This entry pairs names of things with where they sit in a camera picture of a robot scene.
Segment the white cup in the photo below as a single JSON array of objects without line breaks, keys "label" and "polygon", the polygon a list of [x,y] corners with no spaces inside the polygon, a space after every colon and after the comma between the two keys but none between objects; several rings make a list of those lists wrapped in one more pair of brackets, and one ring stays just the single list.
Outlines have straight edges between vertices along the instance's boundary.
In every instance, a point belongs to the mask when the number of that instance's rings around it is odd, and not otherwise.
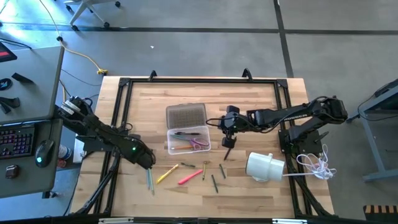
[{"label": "white cup", "polygon": [[268,180],[282,180],[285,161],[272,158],[272,154],[262,155],[251,152],[246,163],[246,174],[258,182]]}]

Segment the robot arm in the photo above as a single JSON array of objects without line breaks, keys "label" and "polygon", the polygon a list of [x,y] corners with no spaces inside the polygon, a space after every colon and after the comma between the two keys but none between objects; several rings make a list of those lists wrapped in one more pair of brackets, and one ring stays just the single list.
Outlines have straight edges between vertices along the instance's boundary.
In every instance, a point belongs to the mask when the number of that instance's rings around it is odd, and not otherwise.
[{"label": "robot arm", "polygon": [[150,169],[155,164],[155,155],[139,137],[102,123],[90,105],[79,97],[73,96],[64,102],[58,108],[57,116],[83,141],[97,141],[107,148],[115,148],[129,162],[138,163],[144,169]]},{"label": "robot arm", "polygon": [[236,138],[232,139],[232,136],[235,133],[246,131],[269,133],[284,121],[311,116],[312,118],[304,124],[289,128],[289,141],[297,142],[325,124],[343,123],[348,116],[343,102],[335,96],[333,98],[320,96],[309,103],[281,110],[249,110],[246,111],[246,116],[239,112],[239,108],[228,106],[227,114],[215,119],[219,120],[217,127],[226,135],[222,143],[224,147],[234,147]]}]

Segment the chair leg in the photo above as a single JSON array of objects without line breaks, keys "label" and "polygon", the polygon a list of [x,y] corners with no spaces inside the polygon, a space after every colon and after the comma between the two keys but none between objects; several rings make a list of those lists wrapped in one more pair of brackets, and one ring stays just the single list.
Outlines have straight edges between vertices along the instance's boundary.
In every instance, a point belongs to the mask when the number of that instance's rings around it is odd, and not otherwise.
[{"label": "chair leg", "polygon": [[87,7],[94,12],[94,15],[104,24],[105,20],[103,20],[100,15],[98,14],[98,12],[95,10],[94,6],[92,4],[87,3]]},{"label": "chair leg", "polygon": [[70,20],[69,24],[73,26],[73,23],[77,20],[77,18],[83,13],[83,11],[87,8],[86,3],[80,3],[79,8],[74,13],[72,19]]}]

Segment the wooden table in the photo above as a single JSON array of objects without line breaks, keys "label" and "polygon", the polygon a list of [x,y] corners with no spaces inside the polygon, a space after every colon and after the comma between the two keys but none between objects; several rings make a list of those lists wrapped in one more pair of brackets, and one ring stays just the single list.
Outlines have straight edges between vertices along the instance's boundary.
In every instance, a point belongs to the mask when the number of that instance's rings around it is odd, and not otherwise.
[{"label": "wooden table", "polygon": [[[111,123],[119,78],[104,77],[99,94],[96,115],[106,124]],[[289,78],[287,81],[292,105],[307,102],[303,79]],[[122,98],[119,122],[124,101],[125,98]],[[221,146],[221,139],[224,135],[215,127],[209,127],[210,152],[171,156],[167,152],[165,109],[180,103],[205,103],[208,118],[224,115],[228,105],[235,105],[243,112],[277,108],[274,88],[267,84],[135,83],[127,121],[134,126],[134,133],[140,134],[142,140],[155,150],[157,162],[152,170],[154,179],[180,162],[195,164],[200,168],[203,161],[210,161],[210,164],[204,181],[198,176],[184,185],[178,185],[177,182],[193,173],[194,169],[180,166],[159,185],[155,185],[153,196],[146,186],[145,170],[123,159],[118,172],[112,216],[294,217],[288,178],[283,178],[282,182],[259,183],[247,176],[244,170],[250,152],[273,153],[274,158],[284,160],[280,153],[277,129],[269,134],[238,133],[235,148],[227,161],[223,161],[226,149]],[[71,212],[81,208],[97,187],[103,157],[103,153],[96,152],[83,161]],[[218,167],[220,163],[224,167],[226,179],[222,178]],[[218,183],[218,194],[213,187],[211,174]],[[333,213],[327,182],[311,176],[307,177],[307,184],[324,208]],[[103,207],[108,189],[104,192]],[[301,191],[298,191],[298,195],[304,211]]]}]

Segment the keyboard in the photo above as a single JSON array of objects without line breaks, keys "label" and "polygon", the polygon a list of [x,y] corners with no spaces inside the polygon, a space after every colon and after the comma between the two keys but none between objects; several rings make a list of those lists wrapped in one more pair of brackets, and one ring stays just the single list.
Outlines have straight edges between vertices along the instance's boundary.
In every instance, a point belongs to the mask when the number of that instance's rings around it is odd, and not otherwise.
[{"label": "keyboard", "polygon": [[31,156],[34,136],[34,124],[0,127],[0,159]]}]

